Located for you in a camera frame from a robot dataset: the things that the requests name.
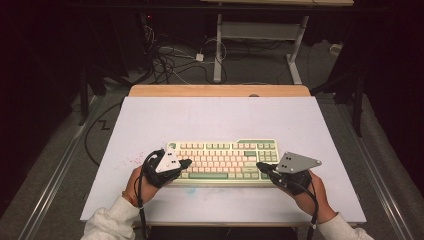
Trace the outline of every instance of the white sleeve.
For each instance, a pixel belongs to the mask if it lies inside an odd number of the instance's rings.
[[[323,224],[318,229],[326,240],[372,240],[364,229],[352,228],[340,213]]]
[[[131,239],[135,238],[132,224],[139,209],[119,196],[112,207],[100,208],[85,224],[81,239]]]

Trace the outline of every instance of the green keycap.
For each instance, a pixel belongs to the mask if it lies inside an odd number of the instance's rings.
[[[191,179],[227,179],[227,173],[190,173]]]

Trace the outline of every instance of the silver bracket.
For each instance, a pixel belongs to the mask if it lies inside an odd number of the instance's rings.
[[[175,149],[169,147],[166,150],[166,153],[163,155],[162,159],[159,162],[159,165],[156,167],[156,172],[166,172],[181,167],[180,161],[178,161],[177,155],[175,154]]]
[[[292,152],[285,152],[275,170],[280,173],[297,173],[318,167],[322,164],[320,160],[305,157]]]

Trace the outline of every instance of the glove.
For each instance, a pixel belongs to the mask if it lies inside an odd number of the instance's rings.
[[[147,156],[142,167],[143,175],[146,176],[147,181],[157,188],[161,188],[166,183],[177,179],[180,176],[181,171],[187,169],[192,162],[190,159],[179,160],[181,165],[180,168],[157,173],[156,168],[164,154],[165,151],[163,149],[152,152],[149,156]]]

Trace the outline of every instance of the black glove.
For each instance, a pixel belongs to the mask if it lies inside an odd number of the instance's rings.
[[[262,173],[268,174],[269,179],[275,186],[286,189],[293,196],[301,194],[305,189],[308,189],[312,181],[312,177],[307,170],[291,174],[276,172],[276,164],[270,165],[258,162],[256,166]]]
[[[179,160],[181,165],[180,168],[157,173],[156,168],[164,154],[165,151],[163,149],[150,153],[142,167],[143,175],[146,176],[147,181],[157,188],[161,188],[165,183],[177,179],[181,171],[187,169],[192,162],[190,159]]]

